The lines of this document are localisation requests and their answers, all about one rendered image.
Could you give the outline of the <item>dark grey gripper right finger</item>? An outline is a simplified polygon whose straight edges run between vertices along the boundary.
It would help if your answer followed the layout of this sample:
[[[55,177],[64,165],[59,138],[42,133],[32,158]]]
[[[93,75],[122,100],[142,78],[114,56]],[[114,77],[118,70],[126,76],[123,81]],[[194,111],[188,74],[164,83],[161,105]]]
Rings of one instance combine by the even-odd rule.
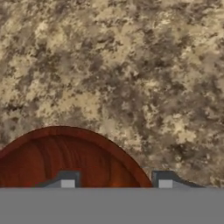
[[[156,188],[201,188],[201,185],[182,179],[175,171],[153,171],[151,173],[151,182]]]

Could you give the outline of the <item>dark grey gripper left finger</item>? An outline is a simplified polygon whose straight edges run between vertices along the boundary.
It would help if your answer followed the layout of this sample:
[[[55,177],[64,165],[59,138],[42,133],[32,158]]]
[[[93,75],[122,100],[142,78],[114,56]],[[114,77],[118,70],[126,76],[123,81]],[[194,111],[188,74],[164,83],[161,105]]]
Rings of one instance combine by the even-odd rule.
[[[81,175],[78,171],[60,171],[54,178],[37,184],[37,187],[48,188],[77,188],[80,186]]]

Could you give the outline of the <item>brown wooden bowl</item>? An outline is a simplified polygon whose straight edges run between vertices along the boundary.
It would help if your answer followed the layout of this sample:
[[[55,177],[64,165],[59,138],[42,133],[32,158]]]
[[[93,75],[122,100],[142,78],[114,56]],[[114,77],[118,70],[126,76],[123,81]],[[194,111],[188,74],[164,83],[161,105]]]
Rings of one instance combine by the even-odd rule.
[[[0,150],[0,187],[33,187],[63,171],[78,172],[82,187],[152,186],[127,152],[88,129],[35,129]]]

